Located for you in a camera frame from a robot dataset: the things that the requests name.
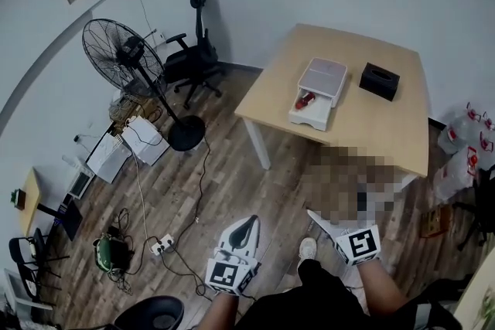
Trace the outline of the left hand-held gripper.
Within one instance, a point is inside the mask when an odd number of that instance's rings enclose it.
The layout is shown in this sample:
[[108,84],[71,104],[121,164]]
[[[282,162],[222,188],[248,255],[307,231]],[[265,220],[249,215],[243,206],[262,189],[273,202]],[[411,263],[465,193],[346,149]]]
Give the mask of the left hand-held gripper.
[[[241,296],[258,272],[255,258],[260,237],[258,216],[249,216],[229,226],[207,263],[205,284],[218,293]],[[228,247],[246,247],[233,249]]]

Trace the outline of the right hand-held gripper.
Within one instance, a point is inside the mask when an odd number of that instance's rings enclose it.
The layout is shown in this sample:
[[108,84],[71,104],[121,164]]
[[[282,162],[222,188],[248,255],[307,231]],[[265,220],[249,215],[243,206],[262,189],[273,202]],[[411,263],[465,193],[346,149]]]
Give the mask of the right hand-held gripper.
[[348,233],[346,227],[333,225],[317,212],[306,210],[309,217],[335,242],[335,249],[348,267],[376,259],[381,253],[381,241],[377,225]]

